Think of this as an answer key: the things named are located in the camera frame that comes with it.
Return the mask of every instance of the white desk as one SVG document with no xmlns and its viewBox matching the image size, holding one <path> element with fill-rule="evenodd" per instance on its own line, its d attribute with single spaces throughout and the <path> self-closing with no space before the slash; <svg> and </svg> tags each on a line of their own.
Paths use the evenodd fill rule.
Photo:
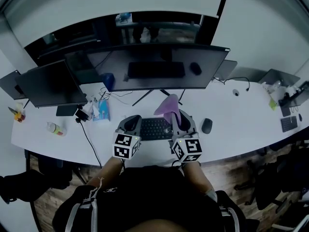
<svg viewBox="0 0 309 232">
<path fill-rule="evenodd" d="M 99 98 L 98 92 L 101 87 L 103 84 L 88 84 L 82 85 L 81 89 L 89 96 L 95 94 Z M 297 116 L 298 127 L 283 133 L 280 108 L 277 107 L 275 111 L 270 109 L 269 95 L 260 84 L 251 83 L 249 92 L 245 90 L 247 87 L 248 83 L 242 81 L 231 80 L 226 85 L 213 81 L 206 89 L 185 91 L 182 98 L 183 106 L 180 106 L 180 109 L 192 115 L 196 123 L 203 149 L 200 162 L 250 152 L 287 138 L 309 126 L 309 101 L 299 107 L 303 120 L 300 122 Z M 233 95 L 233 89 L 239 91 L 238 97 Z M 132 104 L 145 92 L 134 91 L 120 99 Z M 182 90 L 169 90 L 169 93 L 175 93 L 178 96 L 181 92 Z M 141 115 L 143 118 L 154 117 L 155 109 L 165 98 L 166 95 L 156 90 L 132 107 L 110 97 L 108 102 L 111 121 L 102 124 L 92 121 L 84 123 L 86 133 L 102 165 L 112 155 L 112 134 L 119 122 L 131 115 Z M 25 114 L 25 121 L 14 122 L 12 144 L 57 159 L 98 165 L 81 125 L 75 122 L 75 117 L 56 117 L 56 107 L 37 109 L 31 103 L 27 105 Z M 204 118 L 210 118 L 213 121 L 211 133 L 208 135 L 201 132 Z M 45 129 L 47 121 L 65 126 L 67 135 L 59 137 L 48 132 Z M 166 140 L 142 141 L 139 152 L 132 160 L 126 161 L 126 165 L 164 166 L 170 165 L 174 159 L 175 155 L 171 155 Z"/>
</svg>

